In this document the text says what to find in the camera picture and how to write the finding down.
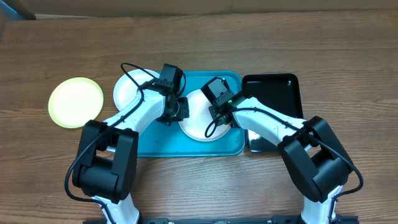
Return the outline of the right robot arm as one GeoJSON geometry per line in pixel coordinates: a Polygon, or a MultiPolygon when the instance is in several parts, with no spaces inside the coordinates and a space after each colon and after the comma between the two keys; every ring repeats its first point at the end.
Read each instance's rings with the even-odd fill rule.
{"type": "Polygon", "coordinates": [[[206,128],[206,137],[217,126],[229,124],[253,131],[278,147],[290,178],[304,196],[300,222],[340,222],[335,204],[345,194],[343,185],[356,168],[324,119],[293,118],[253,96],[236,95],[223,105],[213,103],[208,109],[213,120],[206,128]]]}

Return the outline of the white plate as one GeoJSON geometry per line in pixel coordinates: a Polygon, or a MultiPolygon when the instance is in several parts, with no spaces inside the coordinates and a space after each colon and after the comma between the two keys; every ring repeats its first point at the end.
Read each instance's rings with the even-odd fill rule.
{"type": "Polygon", "coordinates": [[[211,103],[201,90],[195,90],[187,95],[189,117],[179,122],[182,131],[190,138],[197,141],[214,141],[224,136],[230,129],[229,125],[218,126],[214,133],[205,137],[205,130],[213,121],[209,107],[211,103]]]}
{"type": "MultiPolygon", "coordinates": [[[[153,79],[148,73],[135,69],[128,72],[138,85],[153,79]]],[[[123,75],[115,84],[113,90],[114,104],[119,111],[123,110],[137,95],[137,86],[127,76],[123,75]]]]}

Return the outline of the light green plate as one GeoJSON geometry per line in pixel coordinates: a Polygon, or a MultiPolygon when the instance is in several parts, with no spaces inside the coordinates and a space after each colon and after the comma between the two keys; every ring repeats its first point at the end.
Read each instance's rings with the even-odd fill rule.
{"type": "Polygon", "coordinates": [[[85,77],[59,84],[48,102],[50,118],[63,128],[80,128],[101,112],[104,97],[100,86],[85,77]]]}

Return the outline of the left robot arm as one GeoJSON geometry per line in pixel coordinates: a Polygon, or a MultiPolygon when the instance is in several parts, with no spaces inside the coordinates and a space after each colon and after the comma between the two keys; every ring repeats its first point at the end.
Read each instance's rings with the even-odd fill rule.
{"type": "Polygon", "coordinates": [[[153,78],[139,85],[134,99],[116,115],[88,121],[65,176],[67,195],[99,205],[103,223],[142,223],[131,197],[139,136],[153,121],[171,124],[188,116],[182,97],[186,82],[186,77],[153,78]]]}

